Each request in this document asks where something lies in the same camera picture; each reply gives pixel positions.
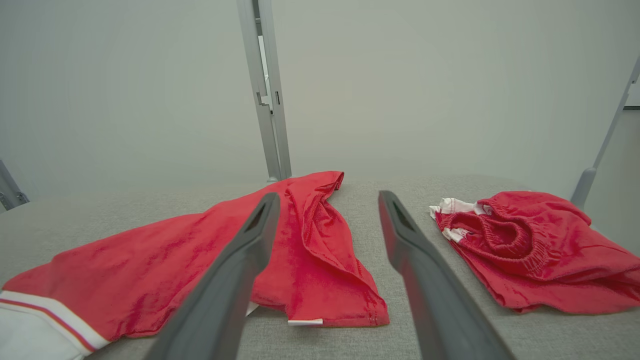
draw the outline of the crumpled red clothing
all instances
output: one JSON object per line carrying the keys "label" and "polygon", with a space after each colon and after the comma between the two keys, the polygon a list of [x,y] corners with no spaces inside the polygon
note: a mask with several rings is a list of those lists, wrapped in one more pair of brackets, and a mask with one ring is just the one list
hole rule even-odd
{"label": "crumpled red clothing", "polygon": [[500,305],[582,314],[640,306],[640,258],[592,230],[591,219],[571,202],[501,192],[468,205],[472,211],[447,206],[435,218]]}
{"label": "crumpled red clothing", "polygon": [[286,179],[221,202],[62,252],[3,286],[0,307],[47,318],[89,352],[121,336],[158,333],[260,199],[280,195],[269,265],[252,300],[290,320],[324,326],[389,323],[387,305],[353,253],[345,219],[327,202],[342,172]]}

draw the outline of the gray fabric surface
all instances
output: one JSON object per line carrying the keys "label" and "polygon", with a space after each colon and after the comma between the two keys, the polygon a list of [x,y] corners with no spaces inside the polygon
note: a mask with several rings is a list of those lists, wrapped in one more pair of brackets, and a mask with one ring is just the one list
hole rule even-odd
{"label": "gray fabric surface", "polygon": [[[93,194],[32,202],[0,215],[0,282],[78,245],[186,213],[203,211],[263,187],[225,186],[190,191]],[[402,278],[389,265],[378,216],[378,191],[392,190],[424,234],[451,265],[519,359],[637,359],[640,311],[614,315],[567,315],[549,308],[517,315],[499,307],[428,216],[441,197],[475,201],[524,187],[479,176],[425,177],[350,183],[330,202],[347,220],[356,256],[372,273],[387,301],[391,324],[378,328],[289,327],[286,316],[258,308],[246,320],[238,359],[419,359]],[[90,356],[142,359],[152,338],[122,339]]]}

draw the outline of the red fabric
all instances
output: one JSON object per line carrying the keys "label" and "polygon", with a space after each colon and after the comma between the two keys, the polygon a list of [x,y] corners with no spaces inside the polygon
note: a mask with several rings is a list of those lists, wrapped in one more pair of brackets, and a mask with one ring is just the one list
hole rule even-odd
{"label": "red fabric", "polygon": [[255,280],[252,300],[285,311],[290,320],[385,325],[387,305],[353,254],[346,221],[326,201],[343,176],[287,179],[203,213],[110,236],[62,252],[3,289],[56,299],[109,341],[156,334],[262,196],[277,192],[281,212],[271,261]]}
{"label": "red fabric", "polygon": [[440,230],[469,230],[451,245],[502,306],[524,313],[548,305],[600,314],[640,306],[640,259],[589,228],[567,200],[501,192],[478,201],[489,215],[436,214]]}

